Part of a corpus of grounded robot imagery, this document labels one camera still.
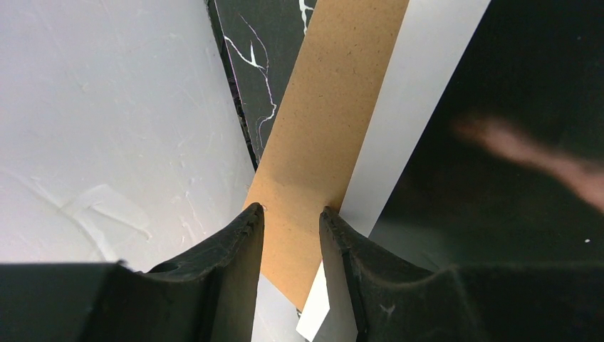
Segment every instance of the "brown cardboard strip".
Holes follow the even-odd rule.
[[[299,309],[319,214],[340,208],[407,3],[319,0],[249,190],[245,205],[266,208],[261,271]]]

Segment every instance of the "white strip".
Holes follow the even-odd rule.
[[[489,0],[410,0],[340,210],[366,237],[488,5]],[[325,283],[324,278],[320,269],[315,283]],[[300,317],[304,324],[296,330],[309,341],[326,316],[326,298],[323,287],[311,290],[306,300]]]

